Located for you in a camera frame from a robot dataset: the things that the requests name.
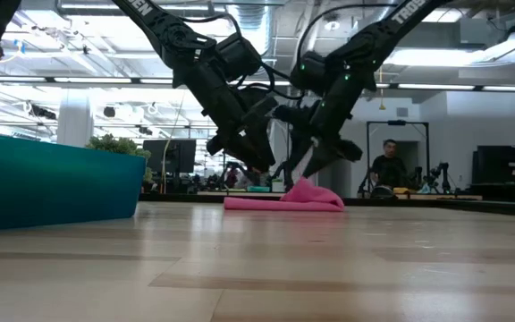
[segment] wooden floor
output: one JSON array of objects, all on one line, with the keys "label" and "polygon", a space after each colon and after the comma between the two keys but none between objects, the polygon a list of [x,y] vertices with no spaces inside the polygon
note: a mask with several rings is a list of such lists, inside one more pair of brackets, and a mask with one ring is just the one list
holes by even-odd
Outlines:
[{"label": "wooden floor", "polygon": [[0,232],[0,322],[515,321],[515,217],[140,203]]}]

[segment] pink cloth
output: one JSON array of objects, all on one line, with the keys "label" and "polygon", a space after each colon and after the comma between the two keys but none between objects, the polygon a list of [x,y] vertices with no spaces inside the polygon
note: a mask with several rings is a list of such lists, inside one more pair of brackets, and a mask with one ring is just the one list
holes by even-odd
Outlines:
[{"label": "pink cloth", "polygon": [[239,210],[335,211],[345,205],[334,192],[301,178],[279,201],[226,197],[224,208]]}]

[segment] teal bin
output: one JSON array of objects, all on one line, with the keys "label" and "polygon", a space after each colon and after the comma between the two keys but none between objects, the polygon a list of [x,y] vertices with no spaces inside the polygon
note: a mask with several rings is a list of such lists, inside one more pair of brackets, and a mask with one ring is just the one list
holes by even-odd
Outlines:
[{"label": "teal bin", "polygon": [[0,229],[134,214],[143,157],[0,136]]}]

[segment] potted plant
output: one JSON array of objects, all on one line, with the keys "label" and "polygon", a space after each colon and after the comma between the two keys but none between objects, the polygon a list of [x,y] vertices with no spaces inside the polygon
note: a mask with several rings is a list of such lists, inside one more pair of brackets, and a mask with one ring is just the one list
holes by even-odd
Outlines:
[{"label": "potted plant", "polygon": [[[131,139],[120,138],[116,139],[113,134],[106,134],[102,138],[92,137],[90,138],[87,148],[109,151],[114,153],[125,154],[129,156],[144,157],[145,162],[150,158],[150,151],[139,148],[136,143]],[[144,176],[142,177],[142,189],[150,191],[152,184],[152,169],[146,168]]]}]

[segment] white pillar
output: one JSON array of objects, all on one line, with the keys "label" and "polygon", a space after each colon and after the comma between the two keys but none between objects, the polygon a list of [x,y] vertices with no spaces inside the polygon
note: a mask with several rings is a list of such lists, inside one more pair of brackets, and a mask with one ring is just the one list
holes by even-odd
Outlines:
[{"label": "white pillar", "polygon": [[83,148],[93,135],[93,109],[85,89],[63,89],[57,143]]},{"label": "white pillar", "polygon": [[275,170],[277,170],[277,167],[287,159],[287,143],[291,138],[289,137],[285,123],[276,120],[270,123],[269,131],[269,146],[272,152],[274,152],[275,157],[275,165],[269,168],[269,173],[273,174]]}]

